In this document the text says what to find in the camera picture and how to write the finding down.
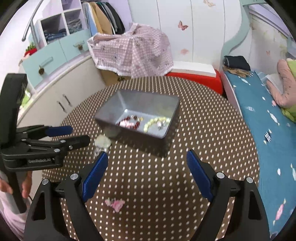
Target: red plant pot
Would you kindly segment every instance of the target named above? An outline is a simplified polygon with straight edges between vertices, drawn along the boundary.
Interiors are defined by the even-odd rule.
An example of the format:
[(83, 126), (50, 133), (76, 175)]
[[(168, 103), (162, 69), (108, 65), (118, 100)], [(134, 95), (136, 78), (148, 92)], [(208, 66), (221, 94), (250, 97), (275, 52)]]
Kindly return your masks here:
[(32, 55), (32, 54), (35, 53), (35, 52), (37, 52), (37, 49), (36, 49), (36, 48), (31, 49), (31, 50), (28, 50), (28, 51), (25, 52), (24, 57), (25, 57), (27, 54)]

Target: cabinet door handle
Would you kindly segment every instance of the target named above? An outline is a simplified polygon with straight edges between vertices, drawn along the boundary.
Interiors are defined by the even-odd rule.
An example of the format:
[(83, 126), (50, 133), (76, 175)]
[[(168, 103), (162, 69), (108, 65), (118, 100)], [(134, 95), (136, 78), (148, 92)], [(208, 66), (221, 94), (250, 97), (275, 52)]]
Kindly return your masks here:
[(49, 64), (50, 62), (52, 62), (54, 60), (53, 57), (49, 57), (47, 60), (45, 60), (44, 62), (42, 62), (40, 65), (39, 65), (39, 70), (38, 70), (38, 73), (40, 75), (43, 75), (45, 73), (45, 70), (44, 70), (44, 67)]
[(61, 104), (61, 102), (57, 101), (57, 103), (61, 106), (61, 108), (63, 109), (63, 112), (67, 113), (67, 111), (65, 110), (65, 108), (63, 107), (63, 105)]
[(71, 104), (71, 102), (69, 101), (68, 97), (67, 97), (65, 94), (63, 94), (63, 97), (66, 99), (66, 101), (68, 102), (69, 106), (72, 107), (72, 104)]
[(78, 48), (78, 50), (83, 50), (83, 45), (84, 45), (84, 41), (81, 41), (81, 42), (79, 42), (79, 43), (77, 43), (77, 44), (74, 44), (73, 46), (75, 47), (75, 48)]

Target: blue gripper pad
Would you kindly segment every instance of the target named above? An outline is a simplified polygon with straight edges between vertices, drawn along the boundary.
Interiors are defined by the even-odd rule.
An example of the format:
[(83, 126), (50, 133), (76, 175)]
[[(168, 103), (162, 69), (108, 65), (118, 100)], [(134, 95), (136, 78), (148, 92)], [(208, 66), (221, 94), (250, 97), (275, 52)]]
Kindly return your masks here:
[(98, 160), (95, 161), (96, 164), (90, 171), (89, 175), (83, 182), (82, 186), (82, 200), (87, 202), (88, 199), (92, 198), (98, 188), (98, 185), (108, 167), (108, 156), (104, 152), (99, 155)]
[(201, 160), (196, 155), (194, 155), (191, 150), (187, 152), (186, 160), (187, 166), (189, 167), (189, 170), (202, 196), (204, 198), (207, 198), (208, 201), (211, 202), (214, 198), (211, 192), (211, 181), (199, 163), (199, 161)]
[(57, 136), (66, 136), (70, 135), (73, 132), (72, 126), (57, 126), (57, 127), (49, 127), (45, 134), (49, 137), (57, 137)]

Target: bed railing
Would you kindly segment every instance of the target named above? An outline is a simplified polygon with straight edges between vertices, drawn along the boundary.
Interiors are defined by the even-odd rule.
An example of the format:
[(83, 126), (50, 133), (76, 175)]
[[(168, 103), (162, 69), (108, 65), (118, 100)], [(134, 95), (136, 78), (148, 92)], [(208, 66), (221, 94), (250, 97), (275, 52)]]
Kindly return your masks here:
[(31, 18), (30, 18), (30, 20), (29, 20), (29, 22), (28, 22), (28, 25), (27, 25), (27, 27), (26, 27), (26, 30), (25, 30), (24, 36), (22, 37), (22, 41), (24, 42), (24, 41), (26, 40), (26, 38), (27, 38), (27, 34), (28, 34), (28, 31), (29, 31), (29, 28), (31, 28), (31, 32), (32, 32), (32, 37), (33, 37), (34, 45), (36, 46), (37, 50), (39, 50), (40, 47), (39, 47), (38, 39), (37, 39), (37, 36), (36, 36), (36, 31), (35, 31), (35, 27), (34, 27), (34, 23), (33, 23), (33, 18), (34, 18), (34, 16), (35, 16), (36, 12), (38, 11), (38, 9), (39, 9), (39, 7), (40, 7), (40, 5), (41, 5), (42, 2), (43, 2), (43, 0), (41, 0), (41, 1), (38, 3), (37, 7), (35, 8), (35, 10), (34, 10), (32, 16), (31, 16)]

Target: round table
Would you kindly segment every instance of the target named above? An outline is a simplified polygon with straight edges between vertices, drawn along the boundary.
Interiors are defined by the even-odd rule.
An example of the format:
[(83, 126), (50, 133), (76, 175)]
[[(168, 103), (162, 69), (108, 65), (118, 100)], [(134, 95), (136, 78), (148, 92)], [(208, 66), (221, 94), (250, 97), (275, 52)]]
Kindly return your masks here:
[[(93, 161), (94, 141), (102, 132), (94, 114), (118, 89), (178, 95), (180, 117), (165, 158), (112, 141), (109, 166), (96, 194), (86, 203), (104, 240), (190, 240), (209, 206), (187, 167), (186, 152), (190, 149), (194, 149), (202, 161), (210, 163), (216, 172), (239, 180), (250, 176), (258, 184), (256, 146), (240, 114), (208, 87), (175, 77), (122, 81), (82, 102), (62, 125), (71, 125), (74, 136), (89, 135), (90, 145), (70, 152), (62, 168), (45, 170), (43, 177), (62, 180)], [(116, 213), (104, 203), (107, 198), (125, 200), (125, 205)], [(217, 238), (225, 234), (233, 203), (230, 199)], [(61, 205), (69, 233), (78, 239), (64, 199)]]

